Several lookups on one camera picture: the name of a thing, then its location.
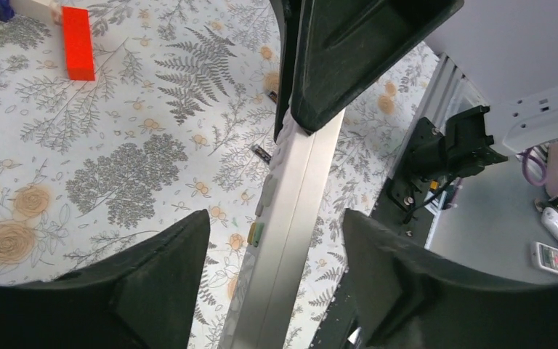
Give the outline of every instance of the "black bracket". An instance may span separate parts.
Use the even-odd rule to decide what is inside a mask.
[[[446,136],[410,149],[410,170],[424,180],[442,176],[471,177],[492,164],[507,161],[490,146],[495,143],[487,135],[485,114],[489,107],[478,105],[458,113],[446,121]]]
[[[381,189],[376,205],[371,212],[371,218],[385,224],[400,235],[412,238],[414,242],[423,246],[431,228],[433,214],[426,209],[417,211],[413,219],[403,224],[412,205],[421,203],[429,191],[430,181],[414,174],[411,169],[409,154],[416,149],[441,140],[442,134],[429,119],[421,118],[414,128],[405,150],[399,157],[395,175],[388,178]]]

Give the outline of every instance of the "blue lego brick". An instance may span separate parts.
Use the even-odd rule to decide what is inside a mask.
[[[14,9],[9,5],[9,0],[0,0],[0,21],[7,22],[14,17]]]

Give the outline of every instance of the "small black object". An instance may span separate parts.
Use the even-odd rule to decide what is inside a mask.
[[[269,97],[273,102],[275,102],[275,104],[277,104],[277,99],[279,98],[279,96],[277,95],[277,92],[275,92],[275,91],[268,92],[268,97]]]
[[[251,147],[251,150],[256,154],[266,165],[270,164],[271,155],[265,151],[262,147],[257,144],[254,144]]]
[[[275,139],[313,133],[458,11],[464,0],[271,0],[281,37]]]
[[[0,348],[186,348],[210,231],[197,211],[54,281],[0,286]]]
[[[470,269],[350,209],[343,234],[366,345],[558,348],[558,284],[526,284]]]

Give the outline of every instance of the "toy block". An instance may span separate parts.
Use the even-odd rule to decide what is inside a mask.
[[[9,5],[9,0],[0,0],[0,21],[7,22],[14,17],[14,9]]]
[[[65,63],[69,79],[94,81],[93,48],[89,12],[75,7],[62,7]]]
[[[61,4],[58,0],[9,0],[19,15],[45,24],[61,24]]]

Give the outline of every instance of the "red lego brick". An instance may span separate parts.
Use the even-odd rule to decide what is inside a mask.
[[[62,7],[65,63],[69,79],[95,81],[89,12],[75,7]]]

